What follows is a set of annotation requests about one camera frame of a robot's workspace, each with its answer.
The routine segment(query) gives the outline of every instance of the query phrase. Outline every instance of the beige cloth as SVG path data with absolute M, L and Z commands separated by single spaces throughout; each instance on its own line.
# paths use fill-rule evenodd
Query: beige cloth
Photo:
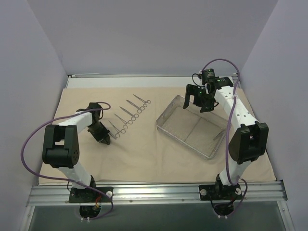
M 251 107 L 243 91 L 238 96 L 247 109 Z M 105 101 L 112 108 L 104 111 L 102 123 L 114 134 L 110 120 L 117 128 L 123 123 L 115 117 L 130 118 L 119 106 L 130 112 L 136 109 L 126 102 L 142 105 L 133 94 L 152 103 L 129 125 L 126 134 L 117 140 L 111 138 L 111 144 L 98 143 L 84 129 L 78 136 L 80 146 L 79 161 L 94 176 L 95 180 L 117 180 L 138 182 L 214 182 L 215 177 L 225 167 L 225 142 L 216 157 L 206 161 L 197 153 L 174 141 L 156 129 L 156 120 L 176 95 L 184 95 L 185 88 L 100 88 L 100 89 L 64 89 L 55 117 L 74 114 L 79 108 L 86 108 L 89 102 Z M 215 113 L 227 118 L 218 106 Z M 43 164 L 41 174 L 63 177 L 64 175 L 49 165 Z M 276 180 L 267 153 L 253 162 L 245 171 L 247 181 Z M 39 179 L 40 184 L 55 183 L 53 180 Z

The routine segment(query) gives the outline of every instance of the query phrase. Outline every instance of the surgical scissors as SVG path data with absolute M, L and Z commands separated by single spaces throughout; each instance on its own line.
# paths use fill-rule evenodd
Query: surgical scissors
M 132 114 L 132 113 L 130 113 L 128 110 L 126 110 L 125 108 L 123 108 L 123 107 L 120 107 L 120 108 L 121 108 L 124 112 L 126 112 L 127 114 L 129 114 L 129 115 L 131 116 L 131 120 L 132 120 L 132 121 L 135 121 L 136 118 L 139 117 L 139 115 L 138 115 L 137 113 Z
M 111 123 L 111 121 L 109 120 L 109 123 L 114 127 L 114 129 L 116 130 L 116 134 L 115 134 L 115 136 L 117 137 L 117 138 L 120 138 L 120 133 L 122 133 L 122 134 L 124 134 L 125 132 L 126 132 L 126 130 L 125 129 L 121 129 L 121 130 L 119 130 L 113 123 Z
M 124 123 L 124 125 L 123 125 L 123 128 L 124 128 L 124 129 L 128 129 L 127 124 L 133 124 L 133 121 L 131 121 L 131 120 L 125 121 L 124 119 L 122 119 L 121 117 L 119 117 L 117 114 L 115 114 L 115 116 L 118 117 L 118 118 Z
M 134 95 L 134 94 L 133 94 L 133 96 L 135 96 L 138 100 L 140 100 L 141 102 L 143 102 L 143 106 L 144 106 L 144 107 L 147 107 L 147 106 L 148 106 L 147 103 L 151 103 L 151 100 L 145 101 L 145 100 L 143 100 L 142 98 L 138 97 L 137 95 Z
M 138 107 L 136 104 L 134 104 L 133 102 L 129 101 L 129 100 L 126 100 L 129 104 L 133 105 L 135 108 L 137 108 L 137 112 L 140 114 L 142 111 L 145 110 L 145 107 L 141 106 L 141 107 Z

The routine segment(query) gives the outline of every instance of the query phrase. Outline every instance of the white wall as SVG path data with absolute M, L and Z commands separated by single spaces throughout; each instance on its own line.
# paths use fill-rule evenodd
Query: white wall
M 27 135 L 53 117 L 66 73 L 26 0 L 0 3 L 0 230 L 20 226 L 33 183 L 20 149 Z M 41 166 L 42 134 L 26 150 Z
M 68 74 L 191 75 L 214 58 L 242 68 L 277 0 L 28 2 Z
M 308 229 L 307 9 L 306 0 L 279 0 L 242 71 L 255 114 L 270 128 L 269 157 L 298 231 Z

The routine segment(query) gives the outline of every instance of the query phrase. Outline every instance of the gray floor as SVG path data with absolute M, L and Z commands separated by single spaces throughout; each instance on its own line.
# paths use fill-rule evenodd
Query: gray floor
M 36 207 L 30 230 L 285 230 L 276 202 L 244 202 L 228 219 L 218 219 L 210 204 L 117 205 L 110 215 L 90 223 L 81 222 L 77 210 L 77 206 Z

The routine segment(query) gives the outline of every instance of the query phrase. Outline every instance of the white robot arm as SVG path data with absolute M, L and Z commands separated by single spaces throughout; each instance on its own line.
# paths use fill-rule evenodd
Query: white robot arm
M 87 109 L 99 109 L 98 103 L 90 103 Z M 68 179 L 78 181 L 87 186 L 93 186 L 93 177 L 84 169 L 79 160 L 78 133 L 88 128 L 88 131 L 100 143 L 110 144 L 110 132 L 99 121 L 103 111 L 93 111 L 77 115 L 57 125 L 48 125 L 45 128 L 43 144 L 43 162 L 50 164 L 53 168 L 59 169 Z M 84 187 L 72 183 L 74 188 L 83 189 Z
M 193 104 L 201 107 L 200 112 L 213 111 L 214 104 L 219 103 L 229 115 L 234 97 L 236 97 L 233 95 L 232 81 L 228 77 L 216 77 L 213 69 L 201 72 L 199 78 L 201 79 L 200 86 L 187 85 L 183 108 L 188 107 L 190 96 L 193 95 Z M 216 179 L 216 183 L 219 184 L 217 188 L 221 191 L 228 191 L 228 186 L 232 186 L 231 182 L 237 184 L 239 177 L 251 162 L 264 154 L 269 132 L 268 126 L 265 123 L 259 123 L 238 97 L 232 113 L 231 124 L 236 132 L 228 146 L 229 166 Z

